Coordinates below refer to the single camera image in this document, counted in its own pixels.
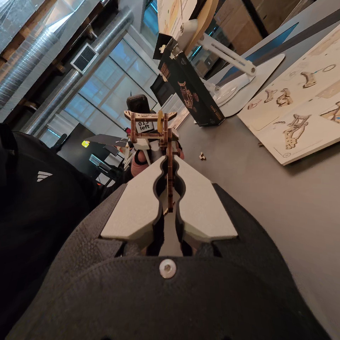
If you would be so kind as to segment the person's left hand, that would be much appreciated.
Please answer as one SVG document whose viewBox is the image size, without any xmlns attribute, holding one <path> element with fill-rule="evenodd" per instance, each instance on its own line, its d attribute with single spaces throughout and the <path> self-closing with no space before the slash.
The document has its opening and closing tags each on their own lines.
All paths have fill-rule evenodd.
<svg viewBox="0 0 340 340">
<path fill-rule="evenodd" d="M 179 142 L 176 142 L 177 152 L 180 154 L 179 157 L 184 160 L 184 153 Z M 131 164 L 131 174 L 133 177 L 137 176 L 143 170 L 149 167 L 144 151 L 137 150 L 134 159 Z"/>
</svg>

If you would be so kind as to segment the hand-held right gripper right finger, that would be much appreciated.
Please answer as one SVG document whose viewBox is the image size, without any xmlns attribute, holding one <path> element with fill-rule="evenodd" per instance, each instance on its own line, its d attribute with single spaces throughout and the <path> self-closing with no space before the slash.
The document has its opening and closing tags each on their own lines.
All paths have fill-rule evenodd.
<svg viewBox="0 0 340 340">
<path fill-rule="evenodd" d="M 173 157 L 175 229 L 181 251 L 191 256 L 203 244 L 238 236 L 213 183 L 178 156 Z"/>
</svg>

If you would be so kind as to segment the silver round air duct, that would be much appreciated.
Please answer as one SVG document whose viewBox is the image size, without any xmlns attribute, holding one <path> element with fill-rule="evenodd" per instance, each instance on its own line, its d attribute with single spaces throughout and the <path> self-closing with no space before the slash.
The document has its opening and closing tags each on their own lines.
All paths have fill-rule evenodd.
<svg viewBox="0 0 340 340">
<path fill-rule="evenodd" d="M 91 45 L 87 45 L 96 53 L 93 61 L 88 65 L 87 70 L 82 73 L 73 66 L 53 93 L 47 97 L 35 114 L 28 120 L 27 124 L 21 129 L 21 132 L 38 136 L 45 125 L 61 108 L 62 104 L 76 94 L 78 91 L 75 89 L 76 84 L 85 81 L 85 73 L 89 75 L 89 72 L 94 70 L 95 65 L 98 64 L 99 61 L 102 61 L 105 53 L 108 52 L 110 47 L 113 47 L 113 43 L 117 41 L 133 20 L 133 11 L 126 5 L 119 11 L 98 38 Z"/>
<path fill-rule="evenodd" d="M 49 27 L 38 25 L 1 68 L 1 109 L 5 107 L 44 56 L 60 42 L 60 38 L 67 25 L 67 21 L 55 23 Z"/>
</svg>

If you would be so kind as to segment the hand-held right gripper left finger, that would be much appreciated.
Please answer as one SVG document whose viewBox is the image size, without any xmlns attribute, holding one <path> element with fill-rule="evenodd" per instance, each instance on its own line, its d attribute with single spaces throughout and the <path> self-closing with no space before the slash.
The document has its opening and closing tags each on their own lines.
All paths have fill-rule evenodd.
<svg viewBox="0 0 340 340">
<path fill-rule="evenodd" d="M 130 180 L 100 236 L 136 243 L 146 254 L 158 256 L 164 243 L 161 194 L 166 189 L 168 159 L 162 156 Z"/>
</svg>

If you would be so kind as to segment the wooden model assembly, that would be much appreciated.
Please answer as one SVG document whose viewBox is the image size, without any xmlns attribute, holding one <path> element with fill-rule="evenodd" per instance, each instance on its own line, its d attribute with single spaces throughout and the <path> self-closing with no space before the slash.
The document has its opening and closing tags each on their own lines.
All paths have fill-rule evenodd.
<svg viewBox="0 0 340 340">
<path fill-rule="evenodd" d="M 160 110 L 156 114 L 152 113 L 135 113 L 133 111 L 124 111 L 125 117 L 131 122 L 131 132 L 128 134 L 131 142 L 137 142 L 137 140 L 149 140 L 158 139 L 158 145 L 161 150 L 166 152 L 168 161 L 168 171 L 167 171 L 167 193 L 168 193 L 168 212 L 173 212 L 173 156 L 179 155 L 177 152 L 176 142 L 173 139 L 174 134 L 172 129 L 168 127 L 168 122 L 177 116 L 177 112 L 163 113 Z M 138 122 L 157 122 L 157 132 L 156 133 L 138 133 L 137 123 Z"/>
</svg>

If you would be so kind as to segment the black model kit box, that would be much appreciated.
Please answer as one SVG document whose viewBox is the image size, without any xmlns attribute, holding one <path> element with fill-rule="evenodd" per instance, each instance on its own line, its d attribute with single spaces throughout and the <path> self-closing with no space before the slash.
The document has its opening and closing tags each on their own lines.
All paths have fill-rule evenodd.
<svg viewBox="0 0 340 340">
<path fill-rule="evenodd" d="M 160 61 L 160 74 L 150 88 L 159 104 L 165 104 L 176 93 L 199 126 L 219 125 L 225 119 L 173 37 L 158 34 L 153 59 Z"/>
</svg>

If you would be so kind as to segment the white air vent grille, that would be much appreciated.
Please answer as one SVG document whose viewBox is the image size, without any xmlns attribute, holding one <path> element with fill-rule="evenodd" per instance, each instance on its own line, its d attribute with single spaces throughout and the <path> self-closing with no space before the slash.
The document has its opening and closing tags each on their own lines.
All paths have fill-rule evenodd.
<svg viewBox="0 0 340 340">
<path fill-rule="evenodd" d="M 86 43 L 70 64 L 75 70 L 83 75 L 98 55 L 99 54 L 91 47 L 91 45 Z"/>
</svg>

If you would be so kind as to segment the white adjustable stand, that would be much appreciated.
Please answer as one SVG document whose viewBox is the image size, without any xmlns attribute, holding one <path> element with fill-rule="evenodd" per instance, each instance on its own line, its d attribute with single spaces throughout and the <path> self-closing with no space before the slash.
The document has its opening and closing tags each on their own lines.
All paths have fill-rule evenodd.
<svg viewBox="0 0 340 340">
<path fill-rule="evenodd" d="M 281 53 L 259 66 L 255 66 L 251 61 L 247 61 L 206 33 L 203 33 L 199 38 L 193 38 L 197 31 L 197 19 L 181 22 L 180 32 L 176 36 L 180 39 L 179 45 L 187 48 L 190 41 L 194 40 L 197 45 L 215 53 L 238 70 L 243 71 L 243 74 L 221 86 L 200 77 L 224 117 L 231 117 L 247 105 L 284 60 L 285 54 Z"/>
</svg>

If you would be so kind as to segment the wooden stand board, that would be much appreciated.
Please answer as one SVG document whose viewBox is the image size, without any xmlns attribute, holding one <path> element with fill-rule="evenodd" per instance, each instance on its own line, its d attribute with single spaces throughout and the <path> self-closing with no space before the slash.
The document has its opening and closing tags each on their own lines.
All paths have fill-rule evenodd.
<svg viewBox="0 0 340 340">
<path fill-rule="evenodd" d="M 215 15 L 218 2 L 219 2 L 218 0 L 206 0 L 204 6 L 202 7 L 197 17 L 198 27 L 196 31 L 193 33 L 190 41 L 188 42 L 184 49 L 184 53 L 186 56 L 188 56 L 190 51 L 196 46 L 198 40 L 202 37 L 203 33 L 210 25 Z"/>
</svg>

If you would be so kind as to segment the person's black jacket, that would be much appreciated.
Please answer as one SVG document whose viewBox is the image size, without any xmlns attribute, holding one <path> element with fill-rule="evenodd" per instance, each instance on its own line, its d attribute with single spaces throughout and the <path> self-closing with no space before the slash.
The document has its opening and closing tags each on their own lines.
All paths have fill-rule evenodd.
<svg viewBox="0 0 340 340">
<path fill-rule="evenodd" d="M 1 123 L 0 338 L 28 308 L 62 245 L 122 183 L 77 170 L 39 139 Z"/>
</svg>

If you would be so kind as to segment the instruction booklet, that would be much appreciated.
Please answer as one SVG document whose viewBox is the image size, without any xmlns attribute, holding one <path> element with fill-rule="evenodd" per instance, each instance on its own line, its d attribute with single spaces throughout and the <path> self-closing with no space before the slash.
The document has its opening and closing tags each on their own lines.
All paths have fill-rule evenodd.
<svg viewBox="0 0 340 340">
<path fill-rule="evenodd" d="M 339 26 L 240 111 L 238 117 L 281 165 L 340 138 Z"/>
</svg>

